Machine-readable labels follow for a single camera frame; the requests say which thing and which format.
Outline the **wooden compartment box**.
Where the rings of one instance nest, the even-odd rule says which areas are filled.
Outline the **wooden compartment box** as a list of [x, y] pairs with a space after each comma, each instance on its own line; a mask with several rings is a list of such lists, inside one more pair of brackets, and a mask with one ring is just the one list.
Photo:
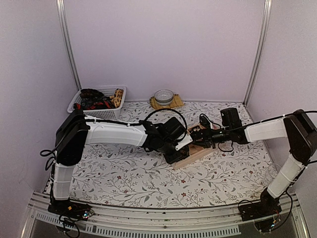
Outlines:
[[188, 144], [189, 146], [189, 156], [185, 159], [182, 159], [178, 162], [173, 163], [171, 166], [174, 170], [180, 169], [196, 160], [203, 158], [204, 156], [214, 152], [215, 148], [204, 148], [202, 146]]

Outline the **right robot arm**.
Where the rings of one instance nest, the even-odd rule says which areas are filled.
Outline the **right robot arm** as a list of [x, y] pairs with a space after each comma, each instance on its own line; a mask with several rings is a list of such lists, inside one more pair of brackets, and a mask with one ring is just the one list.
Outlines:
[[278, 138], [288, 140], [288, 158], [277, 176], [261, 193], [259, 202], [245, 202], [238, 206], [244, 221], [281, 212], [281, 195], [296, 182], [317, 150], [317, 128], [308, 112], [296, 110], [248, 125], [242, 124], [236, 108], [221, 110], [220, 114], [222, 127], [219, 129], [208, 126], [208, 119], [200, 118], [203, 128], [192, 129], [190, 132], [195, 145], [215, 148], [216, 144], [227, 141], [243, 145]]

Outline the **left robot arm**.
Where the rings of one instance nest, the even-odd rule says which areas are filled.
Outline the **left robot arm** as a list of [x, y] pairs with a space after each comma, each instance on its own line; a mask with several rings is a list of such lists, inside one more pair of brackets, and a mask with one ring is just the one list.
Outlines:
[[192, 143], [186, 121], [172, 117], [165, 123], [152, 123], [148, 117], [138, 122], [123, 122], [85, 116], [74, 110], [56, 132], [53, 149], [44, 149], [40, 156], [48, 157], [53, 167], [49, 211], [78, 216], [91, 206], [71, 202], [70, 184], [73, 170], [81, 158], [85, 145], [110, 143], [144, 148], [147, 152], [161, 152], [169, 164], [188, 156]]

